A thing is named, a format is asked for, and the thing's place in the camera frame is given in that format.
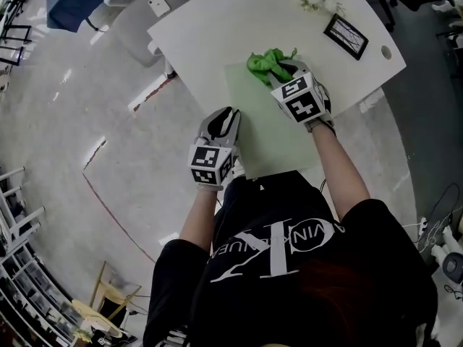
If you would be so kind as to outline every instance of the dark green floor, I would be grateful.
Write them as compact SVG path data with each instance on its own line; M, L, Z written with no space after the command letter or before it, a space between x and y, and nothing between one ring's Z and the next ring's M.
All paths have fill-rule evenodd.
M379 4L368 1L386 22ZM450 78L453 59L446 39L436 38L436 33L449 30L448 23L454 19L451 14L434 12L430 4L411 12L399 2L392 11L396 20L392 37L407 68L387 82L383 90L407 153L418 218L429 218L450 183L463 189L463 82ZM449 213L456 199L457 189L452 187L436 208L431 227ZM463 192L456 207L461 205ZM454 228L461 212L454 213ZM419 249L424 246L423 239ZM428 263L433 263L431 247L422 253Z

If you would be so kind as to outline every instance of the white marker cube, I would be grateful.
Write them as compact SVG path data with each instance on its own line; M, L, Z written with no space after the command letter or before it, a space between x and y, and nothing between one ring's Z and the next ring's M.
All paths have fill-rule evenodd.
M325 114L323 92L312 73L308 72L272 91L284 113L298 123Z
M188 167L197 183L219 186L233 167L233 150L229 147L191 145Z

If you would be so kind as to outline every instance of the green cloth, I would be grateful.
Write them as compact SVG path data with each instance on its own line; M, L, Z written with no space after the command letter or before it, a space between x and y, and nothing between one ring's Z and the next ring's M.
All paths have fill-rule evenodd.
M289 119L270 89L249 73L245 63L227 65L224 72L231 105L241 111L237 146L247 179L319 163L312 135Z
M281 82L288 82L292 80L292 76L285 68L281 68L278 64L279 61L284 59L293 59L297 54L297 49L294 48L291 56L285 56L283 51L278 48L268 49L263 55L251 54L247 60L247 68L265 85L271 86L267 74L272 71Z

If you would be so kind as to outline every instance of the forearm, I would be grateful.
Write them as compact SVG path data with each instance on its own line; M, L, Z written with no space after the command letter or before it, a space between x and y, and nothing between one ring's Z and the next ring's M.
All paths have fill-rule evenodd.
M365 182L334 133L325 125L312 131L339 220L357 203L370 198Z
M207 253L211 250L216 202L217 192L198 190L180 233L180 239L196 244Z

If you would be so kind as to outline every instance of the sleeve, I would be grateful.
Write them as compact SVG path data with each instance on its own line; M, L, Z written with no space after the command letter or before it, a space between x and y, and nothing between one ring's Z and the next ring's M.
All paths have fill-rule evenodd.
M341 224L351 245L359 246L371 259L385 304L401 310L409 327L425 323L429 338L437 315L436 285L415 244L387 206L380 200L365 200Z
M181 239L163 248L154 267L144 346L155 346L170 330L187 324L193 294L208 259L204 249Z

